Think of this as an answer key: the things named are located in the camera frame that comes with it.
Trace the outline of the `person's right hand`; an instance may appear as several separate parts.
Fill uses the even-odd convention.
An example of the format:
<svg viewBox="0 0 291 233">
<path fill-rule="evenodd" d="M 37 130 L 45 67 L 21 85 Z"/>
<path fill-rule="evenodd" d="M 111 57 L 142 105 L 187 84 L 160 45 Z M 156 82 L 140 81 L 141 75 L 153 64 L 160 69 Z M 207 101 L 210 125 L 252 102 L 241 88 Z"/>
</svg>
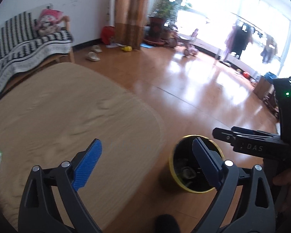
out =
<svg viewBox="0 0 291 233">
<path fill-rule="evenodd" d="M 280 207 L 280 212 L 290 213 L 291 212 L 291 168 L 285 170 L 283 173 L 273 178 L 273 183 L 276 186 L 287 187 L 287 194 Z"/>
</svg>

